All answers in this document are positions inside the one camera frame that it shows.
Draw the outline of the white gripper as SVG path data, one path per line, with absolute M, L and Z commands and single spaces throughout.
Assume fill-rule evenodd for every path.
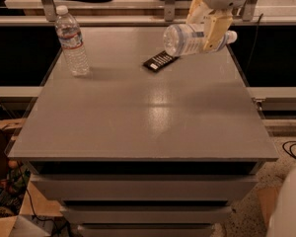
M 233 22 L 232 11 L 223 9 L 240 7 L 246 1 L 247 0 L 191 1 L 185 22 L 187 24 L 201 24 L 204 21 L 204 51 L 214 50 Z

